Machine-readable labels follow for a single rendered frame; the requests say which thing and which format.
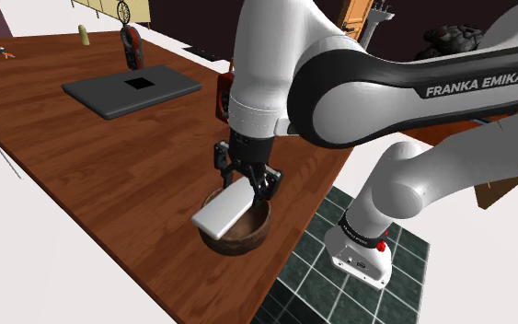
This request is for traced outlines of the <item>grey metal stand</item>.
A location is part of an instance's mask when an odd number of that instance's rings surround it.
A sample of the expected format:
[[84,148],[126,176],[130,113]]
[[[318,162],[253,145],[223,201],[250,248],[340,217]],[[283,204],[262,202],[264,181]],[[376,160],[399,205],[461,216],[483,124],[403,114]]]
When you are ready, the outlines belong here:
[[360,45],[366,50],[377,26],[383,21],[391,20],[394,16],[395,14],[390,12],[390,5],[386,4],[386,0],[374,0],[366,18],[364,33],[359,40]]

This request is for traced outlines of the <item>dark green tiled robot stand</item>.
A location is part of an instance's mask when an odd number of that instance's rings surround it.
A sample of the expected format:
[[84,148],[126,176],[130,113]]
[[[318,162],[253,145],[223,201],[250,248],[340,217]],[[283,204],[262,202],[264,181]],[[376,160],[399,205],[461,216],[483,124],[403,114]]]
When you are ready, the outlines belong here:
[[430,244],[392,224],[393,276],[383,290],[335,268],[324,235],[352,197],[331,188],[249,324],[418,324]]

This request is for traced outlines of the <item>dark grey closed laptop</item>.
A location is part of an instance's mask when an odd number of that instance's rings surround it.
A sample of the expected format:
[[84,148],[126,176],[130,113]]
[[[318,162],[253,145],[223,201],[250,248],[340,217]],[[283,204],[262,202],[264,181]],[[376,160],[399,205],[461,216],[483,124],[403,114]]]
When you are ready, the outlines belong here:
[[201,88],[200,82],[164,65],[62,85],[66,94],[105,120],[188,95]]

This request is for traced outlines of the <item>brown wooden bowl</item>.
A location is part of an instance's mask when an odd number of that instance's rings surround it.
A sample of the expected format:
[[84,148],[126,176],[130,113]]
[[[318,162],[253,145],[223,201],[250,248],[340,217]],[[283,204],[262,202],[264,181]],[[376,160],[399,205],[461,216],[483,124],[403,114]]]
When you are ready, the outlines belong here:
[[202,242],[214,252],[234,257],[257,249],[271,229],[271,203],[262,201],[251,206],[220,238],[213,239],[201,229]]

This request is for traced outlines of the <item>dark lumpy rock figure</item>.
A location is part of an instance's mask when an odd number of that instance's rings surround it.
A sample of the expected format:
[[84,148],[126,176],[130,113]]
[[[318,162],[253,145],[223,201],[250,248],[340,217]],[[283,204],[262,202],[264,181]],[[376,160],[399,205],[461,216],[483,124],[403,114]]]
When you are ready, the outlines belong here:
[[423,39],[430,45],[418,52],[414,61],[474,51],[484,35],[483,30],[470,24],[443,25],[429,29],[423,34]]

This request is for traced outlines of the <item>black and red clamp meter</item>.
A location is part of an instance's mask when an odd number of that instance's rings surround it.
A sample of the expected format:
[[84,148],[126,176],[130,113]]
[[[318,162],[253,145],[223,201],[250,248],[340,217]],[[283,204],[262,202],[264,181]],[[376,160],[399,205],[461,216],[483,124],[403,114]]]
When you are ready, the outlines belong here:
[[132,70],[144,68],[142,39],[137,29],[130,25],[123,26],[121,40],[127,66]]

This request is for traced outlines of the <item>white rectangular box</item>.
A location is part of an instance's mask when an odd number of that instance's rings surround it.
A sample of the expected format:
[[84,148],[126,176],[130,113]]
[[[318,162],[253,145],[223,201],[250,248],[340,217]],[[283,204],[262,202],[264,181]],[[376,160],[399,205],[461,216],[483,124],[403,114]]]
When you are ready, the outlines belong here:
[[255,192],[242,177],[208,201],[191,221],[213,239],[220,239],[252,206]]

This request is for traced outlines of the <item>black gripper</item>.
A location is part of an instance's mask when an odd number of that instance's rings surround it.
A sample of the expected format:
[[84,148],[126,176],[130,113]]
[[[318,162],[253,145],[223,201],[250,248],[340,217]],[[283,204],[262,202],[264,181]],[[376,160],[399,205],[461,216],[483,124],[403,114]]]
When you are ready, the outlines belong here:
[[219,170],[226,189],[233,182],[233,172],[247,167],[247,177],[254,191],[252,205],[270,201],[280,187],[283,172],[268,166],[274,138],[253,138],[231,131],[229,141],[213,146],[213,165]]

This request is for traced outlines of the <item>pale yellow cabinet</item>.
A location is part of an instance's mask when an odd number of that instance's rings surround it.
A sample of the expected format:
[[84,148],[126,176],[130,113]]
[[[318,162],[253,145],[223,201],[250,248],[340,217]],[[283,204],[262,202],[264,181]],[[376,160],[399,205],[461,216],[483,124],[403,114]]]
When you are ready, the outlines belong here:
[[[98,14],[104,14],[118,19],[116,6],[118,0],[71,0],[73,3],[86,6],[95,10]],[[149,0],[125,0],[131,9],[129,23],[149,23],[151,21]]]

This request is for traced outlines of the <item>orange wooden door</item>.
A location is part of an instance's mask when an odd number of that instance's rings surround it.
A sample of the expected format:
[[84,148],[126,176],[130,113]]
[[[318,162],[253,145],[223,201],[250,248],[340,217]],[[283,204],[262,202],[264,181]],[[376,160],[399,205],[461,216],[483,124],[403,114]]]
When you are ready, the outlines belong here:
[[374,0],[342,0],[337,26],[358,40]]

